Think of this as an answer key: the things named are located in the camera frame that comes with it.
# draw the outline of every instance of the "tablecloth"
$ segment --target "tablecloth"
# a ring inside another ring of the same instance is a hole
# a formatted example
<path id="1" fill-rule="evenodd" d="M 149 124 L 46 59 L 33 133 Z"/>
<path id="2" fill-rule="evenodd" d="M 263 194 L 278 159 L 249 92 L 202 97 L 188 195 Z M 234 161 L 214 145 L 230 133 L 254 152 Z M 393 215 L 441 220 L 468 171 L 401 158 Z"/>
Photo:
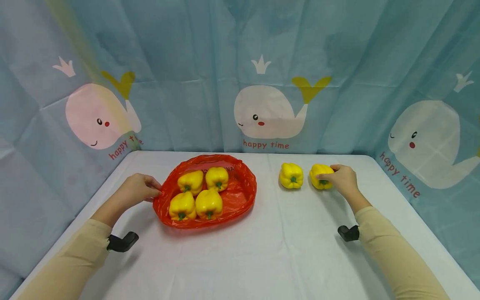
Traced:
<path id="1" fill-rule="evenodd" d="M 163 182 L 181 161 L 199 154 L 136 151 L 126 156 L 12 299 L 129 175 L 149 174 Z M 216 228 L 179 230 L 161 224 L 151 204 L 134 207 L 113 234 L 134 231 L 139 241 L 126 253 L 109 255 L 82 299 L 392 299 L 360 243 L 345 243 L 336 232 L 340 225 L 355 224 L 343 197 L 335 190 L 315 190 L 307 178 L 300 190 L 280 188 L 283 162 L 298 164 L 305 176 L 314 163 L 352 166 L 360 190 L 417 250 L 451 299 L 480 299 L 480 291 L 372 158 L 231 155 L 257 177 L 250 213 Z"/>

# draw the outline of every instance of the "finger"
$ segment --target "finger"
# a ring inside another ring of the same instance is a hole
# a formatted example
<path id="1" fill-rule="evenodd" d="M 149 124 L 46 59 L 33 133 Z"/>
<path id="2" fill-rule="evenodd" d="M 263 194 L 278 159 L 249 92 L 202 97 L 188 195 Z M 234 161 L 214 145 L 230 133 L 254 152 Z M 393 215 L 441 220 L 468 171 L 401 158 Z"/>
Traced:
<path id="1" fill-rule="evenodd" d="M 145 198 L 156 198 L 160 195 L 160 191 L 157 189 L 147 188 L 145 191 Z"/>
<path id="2" fill-rule="evenodd" d="M 150 175 L 145 175 L 145 183 L 157 190 L 160 190 L 162 188 L 162 185 Z"/>
<path id="3" fill-rule="evenodd" d="M 318 174 L 316 176 L 316 178 L 319 179 L 319 180 L 328 180 L 329 181 L 329 180 L 331 180 L 332 176 L 333 176 L 333 174 Z"/>
<path id="4" fill-rule="evenodd" d="M 338 171 L 338 170 L 340 170 L 341 168 L 346 167 L 346 166 L 344 166 L 344 165 L 331 165 L 330 167 L 331 167 L 334 171 Z"/>

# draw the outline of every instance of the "hand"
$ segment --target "hand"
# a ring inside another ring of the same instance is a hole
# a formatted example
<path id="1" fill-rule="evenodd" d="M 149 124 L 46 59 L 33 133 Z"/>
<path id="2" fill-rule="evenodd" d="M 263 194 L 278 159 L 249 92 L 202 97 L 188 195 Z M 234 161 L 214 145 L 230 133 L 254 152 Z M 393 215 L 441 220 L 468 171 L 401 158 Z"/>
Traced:
<path id="1" fill-rule="evenodd" d="M 331 182 L 348 202 L 353 214 L 371 206 L 370 202 L 361 194 L 357 185 L 357 174 L 352 168 L 344 165 L 331 165 L 330 167 L 335 173 L 320 174 L 317 175 L 317 179 Z"/>
<path id="2" fill-rule="evenodd" d="M 152 202 L 152 198 L 160 195 L 161 188 L 162 185 L 152 176 L 136 173 L 122 183 L 110 200 L 129 209 L 143 201 Z"/>
<path id="3" fill-rule="evenodd" d="M 348 166 L 344 165 L 331 165 L 330 166 L 335 173 L 333 174 L 320 174 L 317 179 L 328 180 L 331 182 L 337 191 L 347 198 L 348 195 L 357 193 L 359 191 L 357 185 L 357 174 Z"/>

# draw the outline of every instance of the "blue curtain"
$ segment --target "blue curtain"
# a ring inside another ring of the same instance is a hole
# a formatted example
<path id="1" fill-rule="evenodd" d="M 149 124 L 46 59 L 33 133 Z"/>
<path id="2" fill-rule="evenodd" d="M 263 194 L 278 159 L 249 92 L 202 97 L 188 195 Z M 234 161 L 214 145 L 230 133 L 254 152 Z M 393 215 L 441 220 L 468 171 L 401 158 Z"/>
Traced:
<path id="1" fill-rule="evenodd" d="M 0 299 L 137 149 L 370 155 L 480 286 L 477 0 L 0 1 L 0 54 Z"/>

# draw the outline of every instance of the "yellow whale tail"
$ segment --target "yellow whale tail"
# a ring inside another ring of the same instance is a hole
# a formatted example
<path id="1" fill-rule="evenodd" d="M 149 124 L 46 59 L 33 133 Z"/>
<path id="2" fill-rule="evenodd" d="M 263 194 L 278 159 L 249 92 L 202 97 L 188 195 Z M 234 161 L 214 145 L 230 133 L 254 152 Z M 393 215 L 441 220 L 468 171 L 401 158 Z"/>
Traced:
<path id="1" fill-rule="evenodd" d="M 317 81 L 314 86 L 311 86 L 305 77 L 294 77 L 292 83 L 296 85 L 303 96 L 303 103 L 309 104 L 315 96 L 323 90 L 332 81 L 332 77 L 324 77 Z"/>
<path id="2" fill-rule="evenodd" d="M 113 77 L 107 71 L 102 71 L 103 77 L 107 78 L 108 81 L 112 83 L 112 85 L 117 89 L 117 91 L 125 98 L 125 100 L 129 99 L 130 90 L 132 88 L 132 84 L 135 81 L 135 73 L 133 72 L 126 72 L 120 79 L 117 81 L 115 77 Z"/>

